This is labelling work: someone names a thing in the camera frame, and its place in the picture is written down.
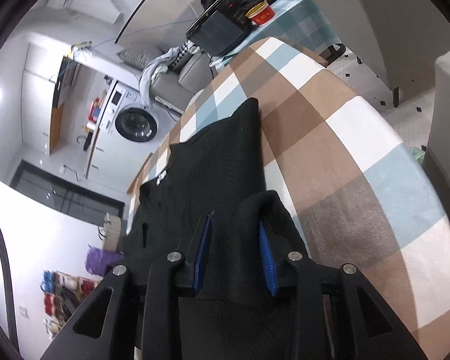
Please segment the plaid table cloth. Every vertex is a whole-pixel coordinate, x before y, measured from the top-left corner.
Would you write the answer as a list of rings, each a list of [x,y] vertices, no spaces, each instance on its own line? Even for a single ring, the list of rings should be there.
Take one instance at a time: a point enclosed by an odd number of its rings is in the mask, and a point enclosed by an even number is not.
[[[315,55],[276,35],[244,47],[188,104],[146,160],[162,179],[170,148],[258,101],[266,187],[327,267],[352,263],[428,359],[450,359],[450,220],[387,121]]]

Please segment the black knit sweater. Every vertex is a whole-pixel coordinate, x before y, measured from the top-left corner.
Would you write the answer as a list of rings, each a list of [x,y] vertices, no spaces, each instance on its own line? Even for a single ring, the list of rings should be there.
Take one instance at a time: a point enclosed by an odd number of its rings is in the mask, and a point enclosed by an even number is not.
[[[289,359],[296,296],[272,296],[259,251],[267,226],[305,252],[278,193],[266,187],[256,98],[170,148],[166,174],[143,184],[124,254],[145,272],[188,239],[211,230],[204,284],[175,296],[169,323],[185,359]]]

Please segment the grey sofa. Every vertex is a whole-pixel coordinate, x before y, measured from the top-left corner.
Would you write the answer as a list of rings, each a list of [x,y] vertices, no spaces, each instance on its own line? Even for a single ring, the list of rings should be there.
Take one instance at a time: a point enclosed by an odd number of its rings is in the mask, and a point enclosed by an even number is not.
[[[190,41],[177,48],[174,57],[156,68],[151,75],[150,97],[180,114],[193,97],[216,76],[209,55]],[[143,71],[165,54],[164,50],[147,42],[137,42],[118,52],[118,57],[131,68]]]

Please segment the light grey garment on sofa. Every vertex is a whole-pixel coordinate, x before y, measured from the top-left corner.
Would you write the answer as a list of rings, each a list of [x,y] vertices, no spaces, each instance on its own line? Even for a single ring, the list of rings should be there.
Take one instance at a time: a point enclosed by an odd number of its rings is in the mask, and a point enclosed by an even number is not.
[[[153,100],[150,95],[152,84],[159,74],[167,72],[169,65],[176,59],[179,52],[179,46],[171,47],[166,53],[152,59],[145,66],[139,78],[139,93],[143,107],[149,108],[153,106]]]

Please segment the purple paper bag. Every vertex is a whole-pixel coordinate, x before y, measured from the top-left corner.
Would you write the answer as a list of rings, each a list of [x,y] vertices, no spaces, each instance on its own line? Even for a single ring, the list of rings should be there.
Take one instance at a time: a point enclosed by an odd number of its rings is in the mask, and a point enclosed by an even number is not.
[[[120,262],[123,256],[120,253],[110,252],[94,246],[88,248],[85,260],[85,269],[90,275],[104,277],[110,267]]]

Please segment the red instant noodle cup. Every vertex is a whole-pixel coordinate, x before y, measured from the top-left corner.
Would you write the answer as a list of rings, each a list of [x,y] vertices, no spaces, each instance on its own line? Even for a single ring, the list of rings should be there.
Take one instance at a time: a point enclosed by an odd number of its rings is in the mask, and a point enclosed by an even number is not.
[[[245,17],[255,23],[257,26],[266,24],[275,16],[274,11],[268,2],[261,2],[257,6],[251,8]]]

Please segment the woven laundry basket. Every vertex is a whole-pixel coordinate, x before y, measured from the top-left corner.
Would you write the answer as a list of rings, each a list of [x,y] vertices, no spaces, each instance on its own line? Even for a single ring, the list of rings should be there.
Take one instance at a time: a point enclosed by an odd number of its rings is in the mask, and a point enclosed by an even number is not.
[[[122,219],[116,215],[106,213],[102,226],[98,227],[99,238],[103,241],[102,249],[116,252],[122,231]]]

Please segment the white washing machine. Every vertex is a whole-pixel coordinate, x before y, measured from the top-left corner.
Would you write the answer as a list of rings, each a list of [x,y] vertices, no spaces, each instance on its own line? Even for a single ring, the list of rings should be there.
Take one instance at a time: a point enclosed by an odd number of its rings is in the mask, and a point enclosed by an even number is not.
[[[99,128],[105,136],[145,143],[159,140],[176,124],[175,116],[165,106],[142,103],[140,93],[120,81],[110,88]]]

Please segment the black air fryer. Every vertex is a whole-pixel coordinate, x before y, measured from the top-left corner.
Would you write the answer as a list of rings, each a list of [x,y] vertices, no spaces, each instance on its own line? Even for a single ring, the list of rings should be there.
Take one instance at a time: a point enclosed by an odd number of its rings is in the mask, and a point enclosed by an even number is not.
[[[233,0],[217,0],[189,27],[185,37],[212,57],[223,57],[237,47],[252,22]]]

